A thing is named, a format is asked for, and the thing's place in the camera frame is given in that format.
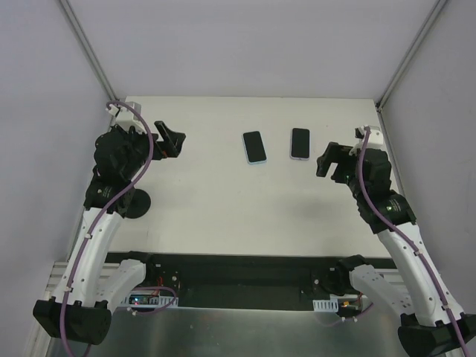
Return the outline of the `phone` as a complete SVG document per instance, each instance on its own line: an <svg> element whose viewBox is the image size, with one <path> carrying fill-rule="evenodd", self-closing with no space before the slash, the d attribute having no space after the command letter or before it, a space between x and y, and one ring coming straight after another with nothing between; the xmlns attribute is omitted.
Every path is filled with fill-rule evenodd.
<svg viewBox="0 0 476 357"><path fill-rule="evenodd" d="M242 141L249 164L261 164L267 161L263 139L259 131L243 133Z"/></svg>
<svg viewBox="0 0 476 357"><path fill-rule="evenodd" d="M294 160L309 160L310 131L304 128L291 130L290 157Z"/></svg>

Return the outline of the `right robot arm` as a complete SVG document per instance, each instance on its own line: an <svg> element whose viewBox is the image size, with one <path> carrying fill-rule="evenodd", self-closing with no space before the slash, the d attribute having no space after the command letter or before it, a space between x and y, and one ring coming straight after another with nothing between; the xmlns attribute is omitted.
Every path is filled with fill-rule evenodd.
<svg viewBox="0 0 476 357"><path fill-rule="evenodd" d="M387 153L331 142L317 160L316 175L326 176L332 164L331 179L349 187L360 217L390 254L406 291L387 282L361 255L339 260L322 286L334 295L356 290L388 313L409 356L468 356L475 316L463 311L444 284L408 201L391 189Z"/></svg>

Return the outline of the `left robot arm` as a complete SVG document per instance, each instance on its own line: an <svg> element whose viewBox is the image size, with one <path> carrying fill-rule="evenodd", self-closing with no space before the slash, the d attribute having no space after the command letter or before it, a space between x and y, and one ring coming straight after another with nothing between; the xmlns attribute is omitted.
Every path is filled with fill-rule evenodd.
<svg viewBox="0 0 476 357"><path fill-rule="evenodd" d="M100 273L112 240L129 210L144 215L150 207L146 192L135 189L151 161L176 158L186 135L154 123L148 135L135 127L113 126L95 141L93 177L86 191L77 244L65 272L48 300L38 300L33 316L43 329L64 344L101 344L112 315L136 287L152 288L157 271L140 260L125 259L105 283Z"/></svg>

